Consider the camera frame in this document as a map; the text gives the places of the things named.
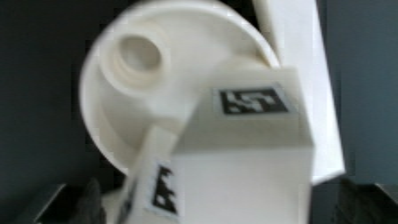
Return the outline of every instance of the dark background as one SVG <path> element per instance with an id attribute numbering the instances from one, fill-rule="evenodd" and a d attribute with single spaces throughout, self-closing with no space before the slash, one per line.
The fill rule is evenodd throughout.
<path id="1" fill-rule="evenodd" d="M 53 183 L 103 191 L 121 175 L 92 145 L 78 111 L 78 76 L 101 29 L 135 1 L 0 0 L 0 223 Z M 249 1 L 224 1 L 254 22 Z M 396 183 L 398 2 L 320 0 L 346 176 Z M 338 179 L 314 187 L 314 224 L 330 223 Z"/>

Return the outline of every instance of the white plastic object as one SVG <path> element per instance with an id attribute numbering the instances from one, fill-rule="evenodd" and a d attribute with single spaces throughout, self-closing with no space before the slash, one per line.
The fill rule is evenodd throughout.
<path id="1" fill-rule="evenodd" d="M 158 30 L 165 38 L 155 40 Z M 119 75 L 112 75 L 119 67 L 107 62 L 101 64 L 112 52 L 107 46 L 117 46 L 121 36 L 139 32 L 147 32 L 142 36 L 156 42 L 155 46 L 167 45 L 162 52 L 169 53 L 160 55 L 171 58 L 169 69 L 160 69 L 155 75 L 162 81 L 147 82 L 146 88 L 133 88 L 137 82 L 130 85 L 117 80 L 108 81 Z M 236 60 L 279 67 L 266 40 L 224 4 L 215 1 L 162 1 L 144 3 L 124 11 L 94 43 L 80 82 L 89 133 L 101 153 L 124 174 L 135 162 L 147 128 L 156 122 L 179 135 L 203 85 L 215 69 Z M 144 76 L 144 73 L 135 74 L 139 76 L 131 75 L 128 79 Z"/>
<path id="2" fill-rule="evenodd" d="M 217 73 L 171 156 L 183 224 L 307 223 L 314 146 L 300 92 L 291 69 Z M 282 98 L 288 110 L 263 112 Z"/>
<path id="3" fill-rule="evenodd" d="M 345 173 L 336 109 L 314 0 L 252 0 L 281 66 L 295 67 L 314 138 L 313 183 Z"/>
<path id="4" fill-rule="evenodd" d="M 114 219 L 108 223 L 179 223 L 178 215 L 167 215 L 153 206 L 158 168 L 160 166 L 169 166 L 176 141 L 178 135 L 155 124 L 147 129 L 137 163 L 131 164 L 128 169 L 124 187 L 114 204 Z"/>
<path id="5" fill-rule="evenodd" d="M 114 29 L 103 39 L 98 58 L 112 87 L 137 97 L 149 94 L 171 71 L 171 43 L 153 23 L 128 23 L 124 26 L 124 29 Z"/>

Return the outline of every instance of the printed label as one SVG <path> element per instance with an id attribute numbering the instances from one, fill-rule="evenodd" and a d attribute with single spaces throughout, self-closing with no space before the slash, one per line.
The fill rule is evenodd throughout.
<path id="1" fill-rule="evenodd" d="M 224 115 L 288 113 L 286 99 L 274 87 L 219 90 Z"/>

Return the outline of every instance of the circular hole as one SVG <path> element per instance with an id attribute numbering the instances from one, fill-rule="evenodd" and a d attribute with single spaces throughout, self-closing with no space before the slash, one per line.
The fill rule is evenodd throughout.
<path id="1" fill-rule="evenodd" d="M 137 71 L 153 70 L 160 65 L 160 51 L 151 40 L 144 37 L 128 37 L 119 45 L 121 58 L 126 66 Z"/>

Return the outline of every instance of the black object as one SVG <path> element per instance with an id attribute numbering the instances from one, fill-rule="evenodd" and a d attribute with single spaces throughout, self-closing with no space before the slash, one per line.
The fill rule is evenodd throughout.
<path id="1" fill-rule="evenodd" d="M 336 224 L 398 223 L 398 204 L 375 184 L 341 181 L 334 221 Z"/>
<path id="2" fill-rule="evenodd" d="M 85 187 L 48 187 L 12 224 L 105 224 L 98 181 Z"/>

